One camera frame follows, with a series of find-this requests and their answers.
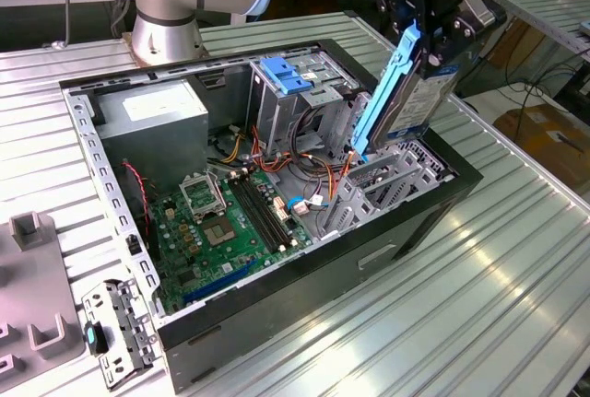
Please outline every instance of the metal bracket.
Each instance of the metal bracket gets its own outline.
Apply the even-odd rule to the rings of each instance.
[[[106,352],[97,357],[109,391],[152,367],[159,342],[134,279],[106,281],[82,300],[90,323],[104,330]]]

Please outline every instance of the aluminum table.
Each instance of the aluminum table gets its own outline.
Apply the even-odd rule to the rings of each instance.
[[[393,48],[341,13],[203,38],[213,54],[334,38],[376,75]],[[126,271],[56,82],[134,66],[121,41],[0,54],[0,220],[53,217],[82,325],[82,295]],[[567,394],[590,365],[588,206],[459,99],[433,128],[477,189],[406,258],[183,395]],[[107,394],[88,350],[6,397],[85,394]],[[115,395],[172,395],[161,359]]]
[[[579,30],[590,20],[590,0],[495,1],[573,53],[586,52],[582,57],[590,61],[590,36]]]

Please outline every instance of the red wire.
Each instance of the red wire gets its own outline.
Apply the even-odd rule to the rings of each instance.
[[[149,222],[149,215],[148,215],[148,199],[146,196],[146,188],[144,187],[144,182],[142,181],[141,176],[139,176],[139,173],[137,172],[137,170],[129,163],[127,162],[123,162],[123,166],[126,167],[127,169],[129,169],[134,176],[136,177],[137,183],[139,184],[139,189],[141,190],[141,200],[144,203],[144,218],[146,220],[146,236],[148,235],[149,231],[148,231],[148,222]]]

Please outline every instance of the cardboard box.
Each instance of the cardboard box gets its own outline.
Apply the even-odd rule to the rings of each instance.
[[[519,109],[494,126],[513,140]],[[517,145],[578,194],[590,190],[590,137],[548,104],[527,107]]]

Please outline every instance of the orange wire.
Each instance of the orange wire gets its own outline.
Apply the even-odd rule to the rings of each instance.
[[[301,154],[302,156],[306,157],[306,158],[315,158],[317,160],[319,160],[320,162],[322,162],[325,166],[325,169],[328,171],[328,200],[332,200],[332,196],[334,195],[334,190],[333,190],[333,179],[334,179],[334,172],[332,171],[332,169],[330,168],[330,166],[322,159],[320,159],[317,156],[312,156],[312,155],[307,155],[307,154]]]

